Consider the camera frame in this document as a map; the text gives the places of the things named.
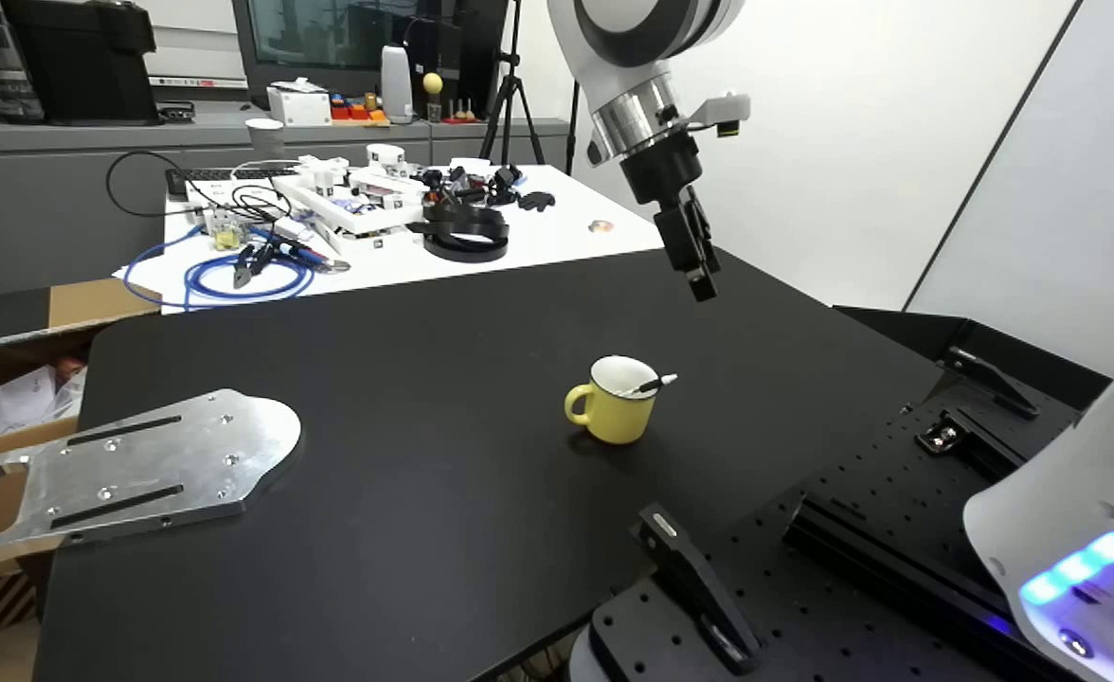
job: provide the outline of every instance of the cup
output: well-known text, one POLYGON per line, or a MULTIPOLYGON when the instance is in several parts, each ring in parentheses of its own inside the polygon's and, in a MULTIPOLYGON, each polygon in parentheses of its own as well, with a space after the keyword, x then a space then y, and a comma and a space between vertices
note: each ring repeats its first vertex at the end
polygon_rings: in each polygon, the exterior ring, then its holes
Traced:
POLYGON ((634 356, 604 356, 590 366, 590 382, 565 394, 565 416, 587 430, 600 443, 635 443, 657 412, 657 392, 635 392, 652 380, 658 380, 658 373, 634 356))

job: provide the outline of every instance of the monitor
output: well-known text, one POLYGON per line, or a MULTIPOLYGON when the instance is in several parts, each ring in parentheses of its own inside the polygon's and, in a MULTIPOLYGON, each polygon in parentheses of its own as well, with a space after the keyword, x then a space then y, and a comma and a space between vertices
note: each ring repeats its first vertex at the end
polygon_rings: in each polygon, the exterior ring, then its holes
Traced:
POLYGON ((480 109, 496 82, 508 0, 231 0, 253 102, 275 81, 378 92, 378 51, 405 44, 418 73, 443 73, 451 97, 480 109))

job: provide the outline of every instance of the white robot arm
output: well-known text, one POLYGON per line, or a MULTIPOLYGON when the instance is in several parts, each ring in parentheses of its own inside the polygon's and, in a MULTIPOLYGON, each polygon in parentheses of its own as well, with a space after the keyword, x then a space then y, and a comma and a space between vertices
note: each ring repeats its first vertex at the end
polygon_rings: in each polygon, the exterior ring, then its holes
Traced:
POLYGON ((590 164, 623 161, 639 206, 658 206, 668 259, 688 278, 697 301, 714 301, 716 268, 707 219, 695 193, 701 178, 697 129, 725 138, 752 118, 745 95, 725 95, 677 109, 662 60, 728 32, 744 0, 551 0, 551 17, 572 76, 596 118, 590 164))
POLYGON ((1114 388, 973 497, 966 534, 1034 649, 1082 680, 1114 680, 1114 388))

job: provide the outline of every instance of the blue cable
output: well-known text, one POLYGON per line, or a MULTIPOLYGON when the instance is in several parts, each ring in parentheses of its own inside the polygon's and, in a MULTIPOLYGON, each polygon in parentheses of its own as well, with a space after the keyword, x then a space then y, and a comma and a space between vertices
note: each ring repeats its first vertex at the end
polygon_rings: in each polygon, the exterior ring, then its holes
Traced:
POLYGON ((139 249, 139 253, 129 263, 129 268, 126 268, 126 289, 129 289, 136 301, 147 301, 147 305, 159 305, 159 306, 173 306, 173 305, 163 305, 163 301, 144 297, 139 289, 131 289, 131 274, 136 274, 139 263, 147 263, 147 259, 157 259, 157 253, 163 253, 163 249, 173 249, 173 246, 183 246, 183 244, 188 244, 188 240, 197 240, 197 234, 206 234, 206 229, 188 229, 183 240, 157 244, 157 246, 139 249))
POLYGON ((219 293, 219 289, 208 289, 206 278, 214 268, 234 268, 240 259, 214 259, 214 263, 197 263, 193 268, 184 268, 183 284, 184 284, 184 301, 183 306, 188 310, 188 297, 214 297, 214 301, 222 301, 222 305, 270 305, 270 301, 296 301, 304 297, 310 284, 313 284, 313 268, 310 265, 298 265, 298 263, 279 263, 289 265, 296 278, 279 289, 270 289, 270 293, 219 293))
POLYGON ((163 301, 144 297, 139 289, 131 289, 131 268, 136 268, 139 263, 147 263, 147 259, 157 259, 157 253, 163 253, 163 249, 173 249, 173 246, 183 246, 183 244, 188 244, 188 240, 197 240, 197 234, 206 234, 206 229, 193 229, 193 231, 184 231, 184 234, 173 240, 173 244, 159 244, 159 246, 147 246, 144 253, 136 253, 136 259, 129 263, 129 268, 126 268, 126 289, 129 289, 136 301, 147 301, 147 305, 159 305, 159 306, 183 306, 183 310, 188 310, 188 297, 214 297, 214 301, 222 301, 222 305, 270 305, 270 301, 296 301, 296 297, 304 297, 304 293, 313 284, 313 263, 308 263, 308 259, 292 259, 292 263, 284 263, 284 259, 279 259, 279 265, 289 265, 289 268, 296 274, 284 289, 274 289, 274 293, 219 293, 219 289, 208 289, 206 278, 208 278, 214 268, 234 268, 234 265, 240 265, 240 259, 231 253, 231 259, 208 259, 208 263, 188 265, 188 268, 183 274, 183 289, 184 289, 183 305, 163 305, 163 301))

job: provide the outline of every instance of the wall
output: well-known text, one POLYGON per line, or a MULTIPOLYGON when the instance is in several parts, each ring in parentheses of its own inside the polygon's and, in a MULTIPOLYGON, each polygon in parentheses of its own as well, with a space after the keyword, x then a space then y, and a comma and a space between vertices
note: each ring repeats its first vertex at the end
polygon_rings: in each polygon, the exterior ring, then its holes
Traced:
MULTIPOLYGON (((744 138, 704 144, 719 244, 826 305, 903 306, 1069 9, 752 0, 676 65, 685 105, 755 95, 744 138)), ((527 37, 527 82, 560 102, 551 33, 527 37)), ((580 178, 627 198, 619 172, 580 178)))
POLYGON ((1086 0, 912 310, 1114 375, 1114 0, 1086 0))

